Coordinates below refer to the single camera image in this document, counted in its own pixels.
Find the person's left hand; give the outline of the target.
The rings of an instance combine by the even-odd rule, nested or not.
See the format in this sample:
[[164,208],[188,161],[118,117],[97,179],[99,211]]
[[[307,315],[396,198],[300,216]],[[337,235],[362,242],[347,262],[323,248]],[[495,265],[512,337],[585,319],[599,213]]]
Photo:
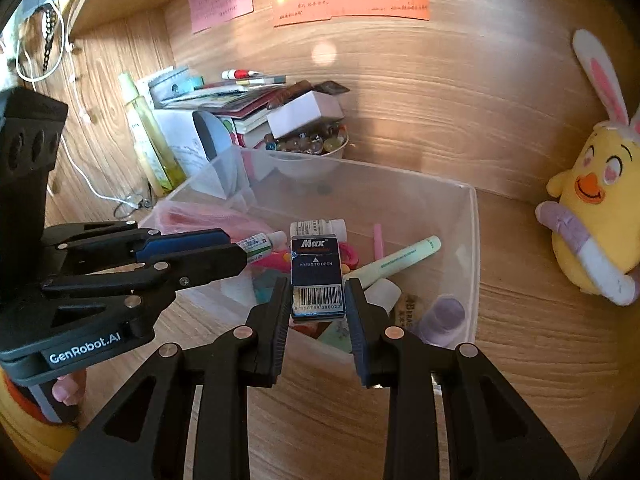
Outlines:
[[67,406],[78,405],[86,393],[87,371],[78,370],[59,377],[52,387],[52,396]]

